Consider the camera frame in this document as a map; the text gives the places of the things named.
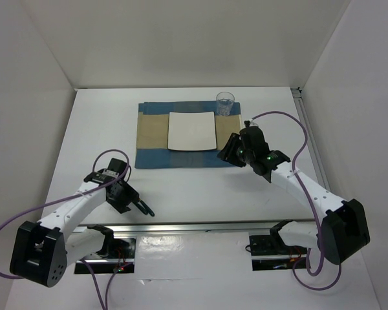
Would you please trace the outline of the blue and tan placemat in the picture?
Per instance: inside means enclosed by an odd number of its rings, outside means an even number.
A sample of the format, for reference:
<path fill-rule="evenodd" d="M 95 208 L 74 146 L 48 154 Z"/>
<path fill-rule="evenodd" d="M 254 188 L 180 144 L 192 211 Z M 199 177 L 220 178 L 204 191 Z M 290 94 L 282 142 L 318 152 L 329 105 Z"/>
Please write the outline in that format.
<path fill-rule="evenodd" d="M 217 149 L 176 151 L 167 148 L 169 114 L 217 111 L 216 101 L 144 102 L 138 105 L 136 130 L 137 169 L 221 168 L 229 163 L 217 158 L 230 135 L 241 129 L 241 104 L 235 102 L 229 116 L 215 116 Z"/>

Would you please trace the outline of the clear drinking glass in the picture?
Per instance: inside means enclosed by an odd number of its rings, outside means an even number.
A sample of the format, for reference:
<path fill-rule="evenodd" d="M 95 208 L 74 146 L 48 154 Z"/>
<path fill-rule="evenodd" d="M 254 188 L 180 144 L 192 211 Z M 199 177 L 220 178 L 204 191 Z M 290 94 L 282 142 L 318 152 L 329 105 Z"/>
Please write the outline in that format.
<path fill-rule="evenodd" d="M 220 116 L 229 116 L 234 102 L 235 97 L 231 92 L 219 92 L 216 95 L 217 114 Z"/>

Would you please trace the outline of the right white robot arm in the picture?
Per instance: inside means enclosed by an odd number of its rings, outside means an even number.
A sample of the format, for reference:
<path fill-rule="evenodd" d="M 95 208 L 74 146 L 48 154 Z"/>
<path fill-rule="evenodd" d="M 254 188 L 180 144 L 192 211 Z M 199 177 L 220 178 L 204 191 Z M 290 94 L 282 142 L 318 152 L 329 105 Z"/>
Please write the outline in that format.
<path fill-rule="evenodd" d="M 274 252 L 284 253 L 293 246 L 318 247 L 327 261 L 339 265 L 370 242 L 363 205 L 332 194 L 293 168 L 287 155 L 269 148 L 259 127 L 231 134 L 217 157 L 237 167 L 251 166 L 257 175 L 316 211 L 318 223 L 284 220 L 273 226 L 269 245 Z"/>

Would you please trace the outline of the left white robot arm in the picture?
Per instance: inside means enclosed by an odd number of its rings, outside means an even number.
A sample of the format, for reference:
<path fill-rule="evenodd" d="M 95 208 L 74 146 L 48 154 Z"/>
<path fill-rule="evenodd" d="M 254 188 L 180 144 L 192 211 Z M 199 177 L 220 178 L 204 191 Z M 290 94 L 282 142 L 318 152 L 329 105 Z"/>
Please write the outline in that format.
<path fill-rule="evenodd" d="M 129 170 L 126 161 L 113 158 L 106 169 L 93 170 L 72 199 L 67 200 L 38 222 L 26 221 L 17 230 L 10 272 L 45 287 L 54 287 L 66 268 L 96 253 L 106 258 L 114 252 L 114 233 L 100 224 L 91 224 L 79 233 L 77 226 L 103 203 L 119 213 L 129 211 L 125 200 Z"/>

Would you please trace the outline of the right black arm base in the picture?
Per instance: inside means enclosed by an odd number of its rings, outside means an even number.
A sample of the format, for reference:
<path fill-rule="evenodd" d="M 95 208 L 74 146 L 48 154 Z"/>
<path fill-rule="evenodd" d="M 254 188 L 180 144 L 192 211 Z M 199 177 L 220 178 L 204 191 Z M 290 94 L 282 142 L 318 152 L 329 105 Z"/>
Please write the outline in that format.
<path fill-rule="evenodd" d="M 271 271 L 297 269 L 306 267 L 307 249 L 299 246 L 287 246 L 282 241 L 279 231 L 291 220 L 284 220 L 273 226 L 269 234 L 249 236 L 245 251 L 251 254 L 253 271 Z"/>

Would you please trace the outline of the white square plate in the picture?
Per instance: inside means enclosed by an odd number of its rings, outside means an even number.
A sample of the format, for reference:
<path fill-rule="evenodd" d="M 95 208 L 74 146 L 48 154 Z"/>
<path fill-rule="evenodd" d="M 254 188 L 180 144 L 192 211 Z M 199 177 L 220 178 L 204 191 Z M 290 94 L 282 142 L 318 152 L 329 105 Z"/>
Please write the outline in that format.
<path fill-rule="evenodd" d="M 182 152 L 216 150 L 214 112 L 170 112 L 167 148 Z"/>

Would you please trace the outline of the gold fork green handle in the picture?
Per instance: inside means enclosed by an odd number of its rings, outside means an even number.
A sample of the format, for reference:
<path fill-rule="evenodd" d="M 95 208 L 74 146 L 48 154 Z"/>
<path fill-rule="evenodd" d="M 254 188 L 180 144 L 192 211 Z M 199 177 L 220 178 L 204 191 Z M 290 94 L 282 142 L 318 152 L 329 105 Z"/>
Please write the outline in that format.
<path fill-rule="evenodd" d="M 147 204 L 142 201 L 141 199 L 138 199 L 134 202 L 134 204 L 137 206 L 137 208 L 143 213 L 143 214 L 149 214 L 149 207 Z"/>

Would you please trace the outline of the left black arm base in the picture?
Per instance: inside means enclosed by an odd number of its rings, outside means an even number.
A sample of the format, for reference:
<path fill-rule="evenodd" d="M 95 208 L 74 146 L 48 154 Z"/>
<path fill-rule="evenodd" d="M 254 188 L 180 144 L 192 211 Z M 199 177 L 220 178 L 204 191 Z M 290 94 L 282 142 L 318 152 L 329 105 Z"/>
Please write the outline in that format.
<path fill-rule="evenodd" d="M 131 274 L 135 271 L 135 237 L 120 237 L 114 233 L 111 227 L 102 225 L 79 226 L 73 232 L 74 237 L 85 232 L 87 229 L 98 231 L 104 236 L 108 236 L 104 245 L 99 251 L 86 254 L 85 260 L 95 274 Z"/>

